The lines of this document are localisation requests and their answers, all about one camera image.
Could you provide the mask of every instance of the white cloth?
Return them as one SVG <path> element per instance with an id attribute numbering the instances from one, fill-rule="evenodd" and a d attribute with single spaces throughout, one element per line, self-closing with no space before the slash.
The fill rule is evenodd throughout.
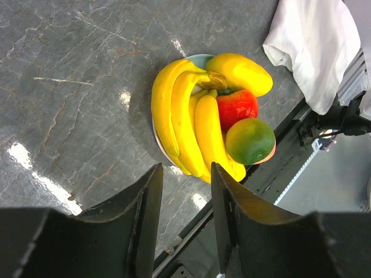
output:
<path id="1" fill-rule="evenodd" d="M 323 115 L 360 45 L 341 0 L 281 0 L 263 48 L 273 65 L 293 72 L 308 105 Z"/>

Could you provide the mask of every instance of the bowl of fruit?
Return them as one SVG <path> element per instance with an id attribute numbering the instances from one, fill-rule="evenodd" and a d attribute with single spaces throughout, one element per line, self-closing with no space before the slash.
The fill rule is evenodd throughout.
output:
<path id="1" fill-rule="evenodd" d="M 151 113 L 165 156 L 186 175 L 211 182 L 211 164 L 235 180 L 245 165 L 275 152 L 272 128 L 258 119 L 258 97 L 273 86 L 263 67 L 236 53 L 199 54 L 174 61 L 157 75 Z"/>

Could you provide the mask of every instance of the towel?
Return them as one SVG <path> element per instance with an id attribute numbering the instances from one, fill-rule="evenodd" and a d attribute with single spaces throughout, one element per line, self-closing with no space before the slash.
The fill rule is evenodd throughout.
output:
<path id="1" fill-rule="evenodd" d="M 293 72 L 306 102 L 320 115 L 331 107 L 360 46 L 341 0 L 281 0 L 263 43 L 270 62 Z"/>

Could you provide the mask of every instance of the countertop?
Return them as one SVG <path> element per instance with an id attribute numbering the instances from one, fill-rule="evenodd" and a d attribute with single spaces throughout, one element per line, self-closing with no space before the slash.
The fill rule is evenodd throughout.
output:
<path id="1" fill-rule="evenodd" d="M 259 118 L 275 128 L 303 98 L 261 47 L 278 0 L 0 0 L 0 205 L 78 214 L 163 162 L 157 255 L 210 199 L 158 148 L 151 86 L 167 63 L 236 52 L 274 87 Z"/>

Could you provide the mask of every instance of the green fruit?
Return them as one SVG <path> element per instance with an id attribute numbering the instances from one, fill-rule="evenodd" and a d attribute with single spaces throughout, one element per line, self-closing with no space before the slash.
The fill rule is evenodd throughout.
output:
<path id="1" fill-rule="evenodd" d="M 251 165 L 266 158 L 275 145 L 273 129 L 263 120 L 249 118 L 227 132 L 225 148 L 236 162 Z"/>

